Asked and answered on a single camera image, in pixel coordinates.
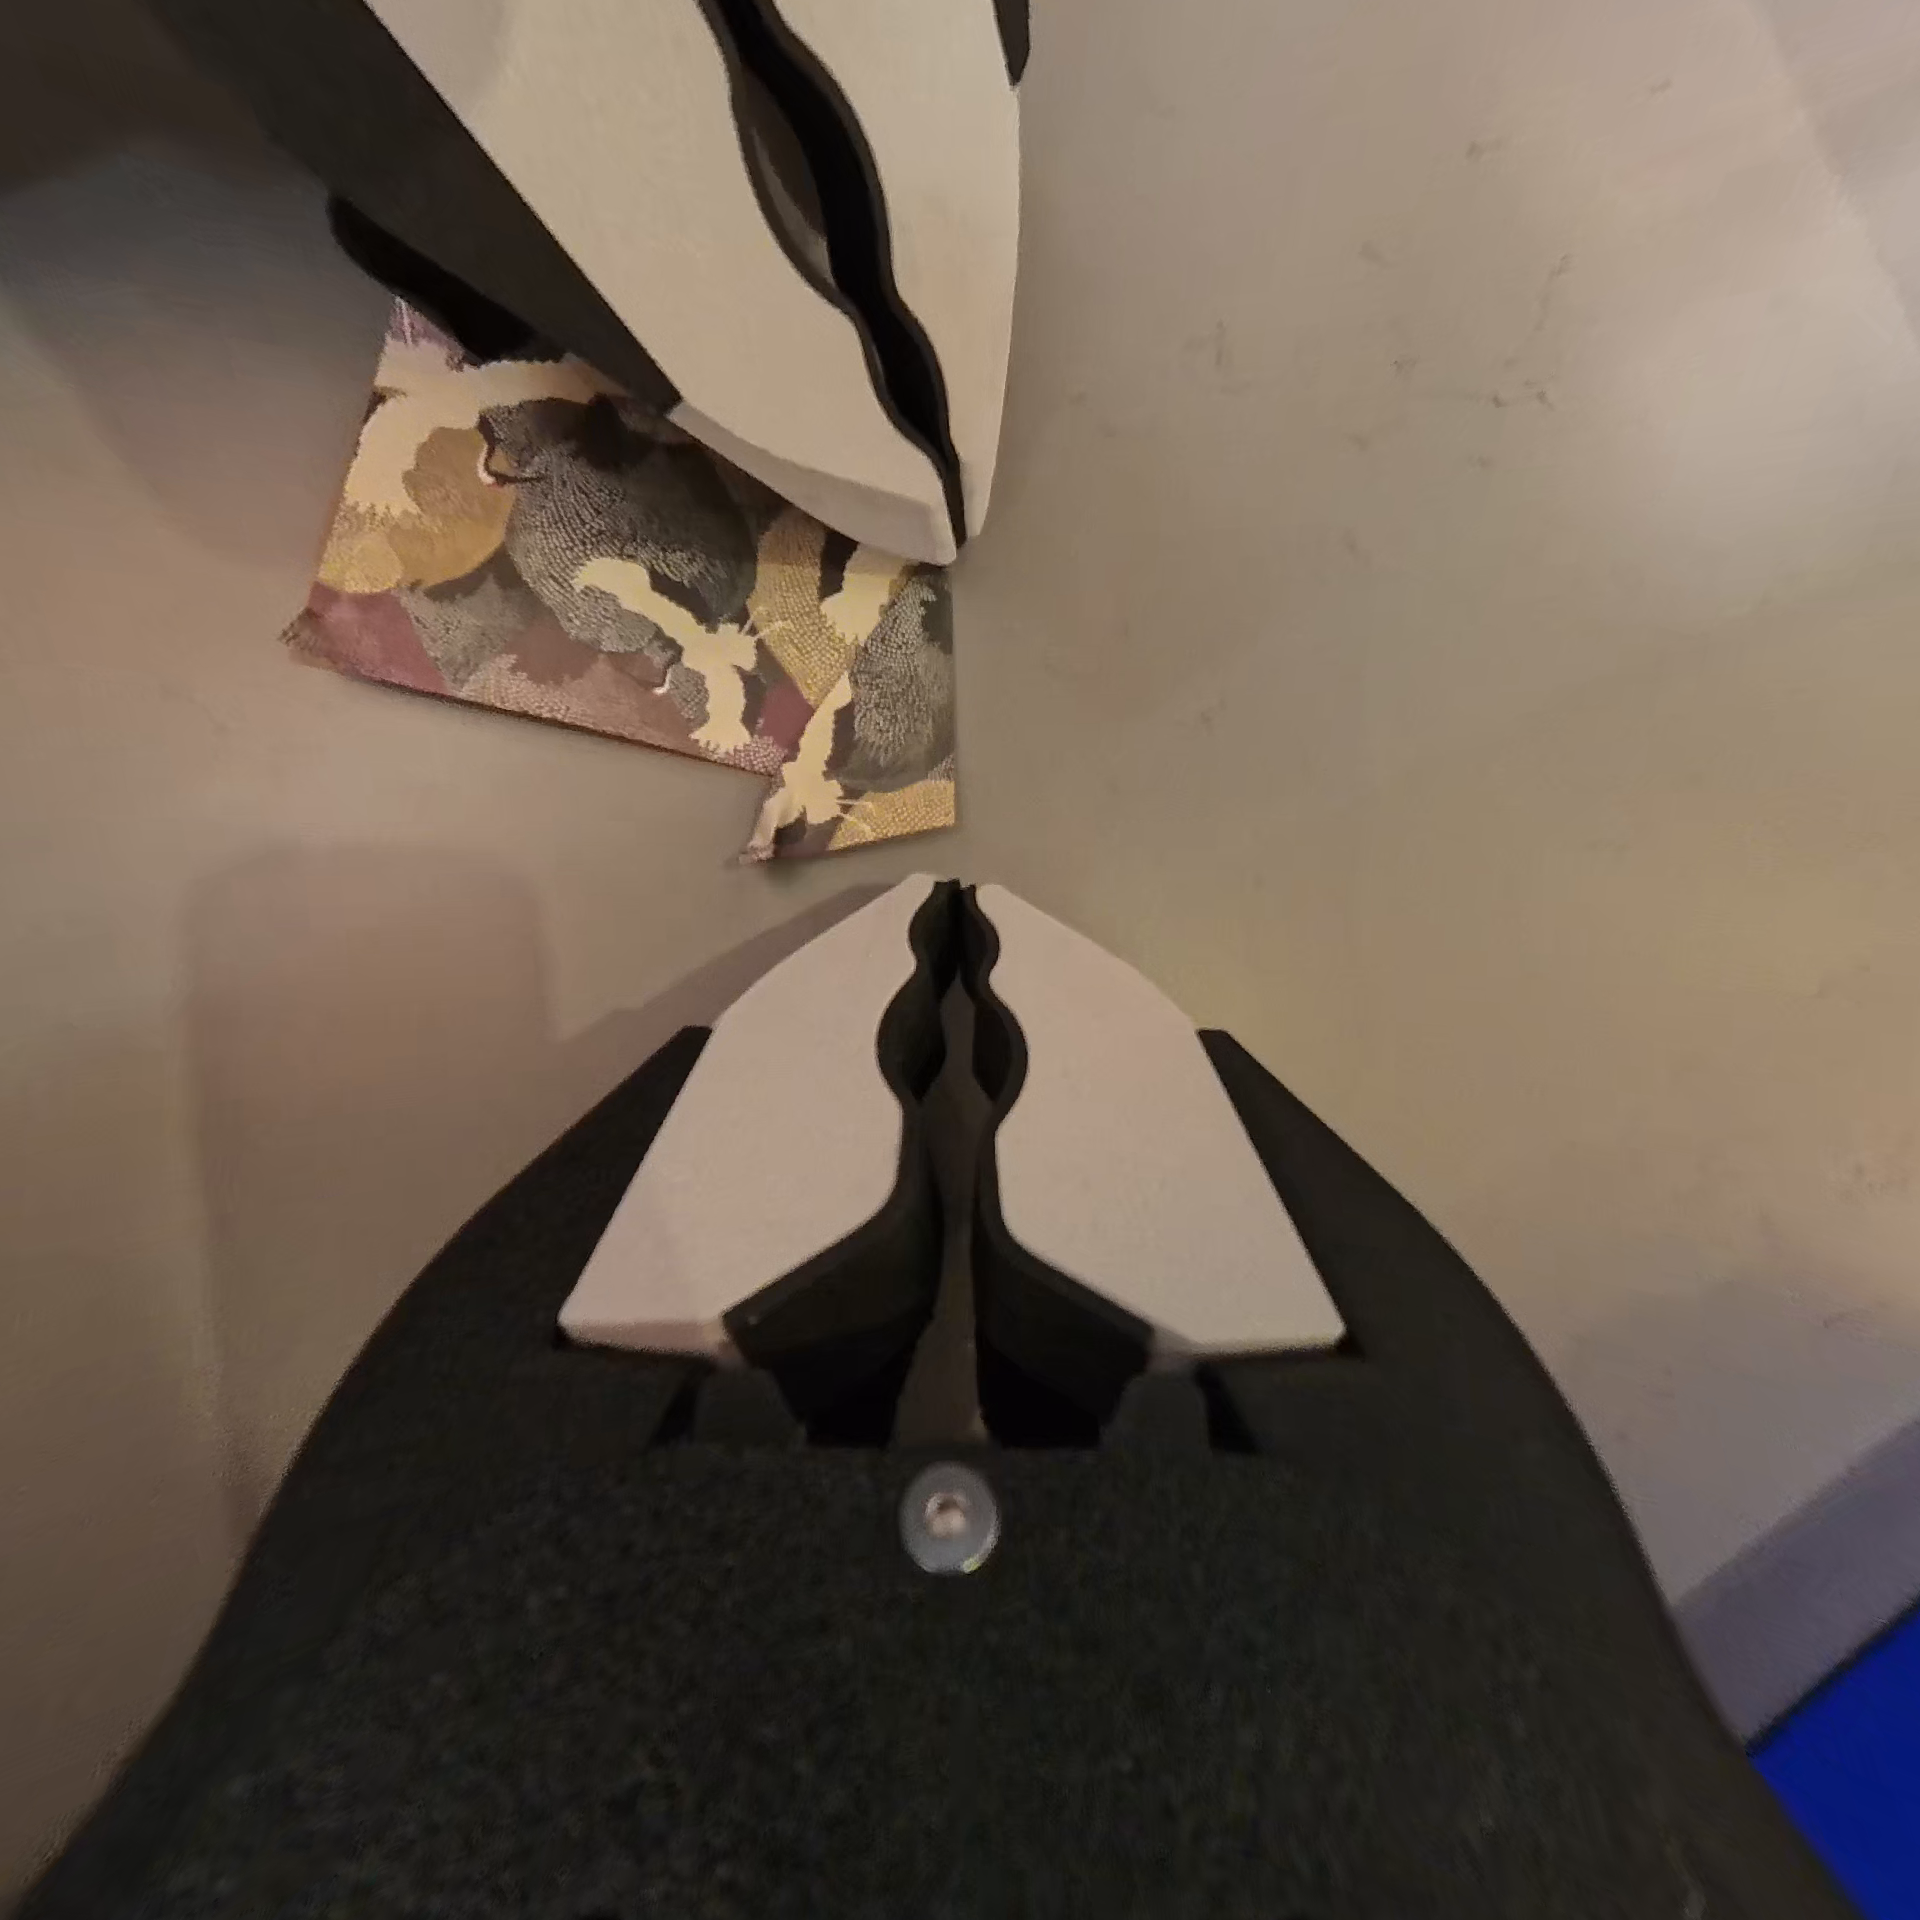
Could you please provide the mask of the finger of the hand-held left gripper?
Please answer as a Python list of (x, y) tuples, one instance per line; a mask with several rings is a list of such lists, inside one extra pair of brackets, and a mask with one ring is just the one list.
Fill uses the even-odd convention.
[(704, 3), (371, 9), (659, 365), (688, 438), (856, 544), (957, 559), (934, 457), (768, 217)]
[(851, 509), (868, 544), (967, 544), (989, 518), (1011, 371), (1032, 5), (799, 1), (765, 22), (880, 421), (930, 480), (928, 499), (820, 481), (808, 505)]

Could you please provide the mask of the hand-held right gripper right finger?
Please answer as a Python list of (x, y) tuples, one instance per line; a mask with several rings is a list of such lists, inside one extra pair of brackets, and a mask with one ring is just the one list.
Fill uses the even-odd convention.
[(1003, 884), (965, 890), (960, 935), (986, 1432), (1097, 1444), (1138, 1379), (1335, 1354), (1342, 1312), (1189, 1011)]

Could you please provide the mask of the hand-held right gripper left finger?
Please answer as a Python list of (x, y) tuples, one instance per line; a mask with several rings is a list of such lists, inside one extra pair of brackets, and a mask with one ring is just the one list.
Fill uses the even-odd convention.
[(886, 1444), (934, 1317), (959, 884), (907, 876), (763, 971), (690, 1067), (559, 1310), (574, 1345), (768, 1379), (825, 1444)]

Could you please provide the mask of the bird patterned origami paper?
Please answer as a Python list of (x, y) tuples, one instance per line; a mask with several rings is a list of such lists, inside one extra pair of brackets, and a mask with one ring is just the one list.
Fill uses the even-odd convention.
[(941, 565), (828, 528), (574, 355), (474, 357), (401, 299), (285, 643), (755, 776), (745, 859), (959, 820)]

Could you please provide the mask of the blue plastic bin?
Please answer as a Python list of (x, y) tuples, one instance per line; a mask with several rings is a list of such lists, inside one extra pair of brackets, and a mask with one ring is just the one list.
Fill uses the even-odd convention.
[(1917, 1609), (1785, 1713), (1752, 1757), (1864, 1916), (1919, 1916)]

